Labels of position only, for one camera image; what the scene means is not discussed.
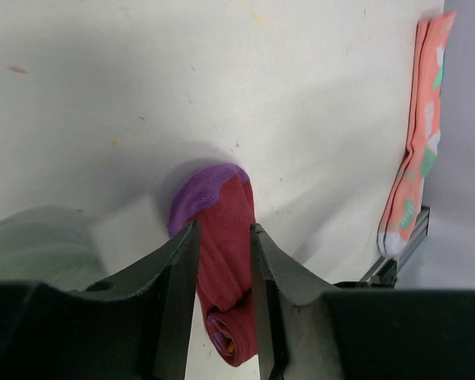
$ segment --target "red sock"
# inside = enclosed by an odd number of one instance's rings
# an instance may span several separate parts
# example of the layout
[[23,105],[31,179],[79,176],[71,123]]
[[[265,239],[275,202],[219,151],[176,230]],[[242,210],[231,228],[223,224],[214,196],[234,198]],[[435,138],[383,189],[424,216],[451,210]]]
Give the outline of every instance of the red sock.
[[[249,239],[255,223],[253,191],[240,173],[206,184],[198,201],[213,204],[187,221],[199,219],[202,235],[197,293],[211,341],[237,367],[257,353]],[[214,191],[216,185],[219,194],[210,195],[207,189]]]

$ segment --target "white surface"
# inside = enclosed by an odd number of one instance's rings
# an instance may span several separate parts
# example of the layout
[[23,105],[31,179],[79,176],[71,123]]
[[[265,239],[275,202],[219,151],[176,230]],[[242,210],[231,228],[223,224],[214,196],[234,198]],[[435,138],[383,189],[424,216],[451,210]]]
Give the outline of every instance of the white surface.
[[[115,272],[166,240],[184,177],[232,161],[284,250],[358,279],[403,154],[416,22],[442,5],[0,0],[0,218],[83,209]],[[194,315],[187,378],[258,378]]]

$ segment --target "white wall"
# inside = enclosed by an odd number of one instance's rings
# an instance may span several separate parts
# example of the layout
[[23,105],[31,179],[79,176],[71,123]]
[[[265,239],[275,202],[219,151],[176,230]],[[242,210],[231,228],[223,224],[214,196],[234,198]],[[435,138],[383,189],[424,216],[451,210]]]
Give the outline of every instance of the white wall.
[[457,10],[445,54],[439,158],[425,183],[431,206],[421,265],[402,286],[475,287],[475,0],[447,0]]
[[416,22],[442,6],[0,0],[0,218],[82,209],[115,272],[166,240],[191,171],[236,162],[282,248],[359,279],[404,151]]

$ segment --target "purple sock toe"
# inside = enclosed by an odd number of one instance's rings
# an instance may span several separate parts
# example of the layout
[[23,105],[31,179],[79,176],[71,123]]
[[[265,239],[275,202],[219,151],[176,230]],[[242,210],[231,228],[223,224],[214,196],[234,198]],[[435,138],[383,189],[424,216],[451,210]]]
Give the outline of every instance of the purple sock toe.
[[209,166],[192,174],[174,196],[167,230],[169,237],[181,230],[193,215],[213,206],[218,200],[220,189],[234,175],[241,181],[250,181],[248,174],[235,164]]

